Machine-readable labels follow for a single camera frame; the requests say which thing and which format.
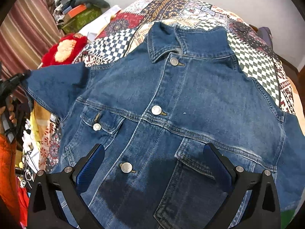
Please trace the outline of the orange left sleeve forearm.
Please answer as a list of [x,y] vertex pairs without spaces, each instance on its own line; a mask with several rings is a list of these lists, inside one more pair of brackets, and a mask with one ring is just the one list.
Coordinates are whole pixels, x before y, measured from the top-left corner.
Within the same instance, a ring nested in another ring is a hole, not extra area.
[[1,212],[8,223],[20,227],[20,205],[15,177],[16,142],[1,135]]

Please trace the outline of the person's left hand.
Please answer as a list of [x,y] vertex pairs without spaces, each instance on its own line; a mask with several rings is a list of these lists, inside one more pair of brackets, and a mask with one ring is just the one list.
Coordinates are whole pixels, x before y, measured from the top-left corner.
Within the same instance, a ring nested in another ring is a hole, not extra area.
[[[5,109],[7,109],[8,113],[9,113],[9,120],[15,126],[17,124],[17,119],[15,118],[14,105],[12,104],[12,102],[13,102],[13,97],[10,95],[6,99],[6,106],[1,107],[1,115],[4,113]],[[1,132],[1,135],[4,135],[4,133],[5,133],[5,129],[3,127],[2,120],[0,123],[0,132]]]

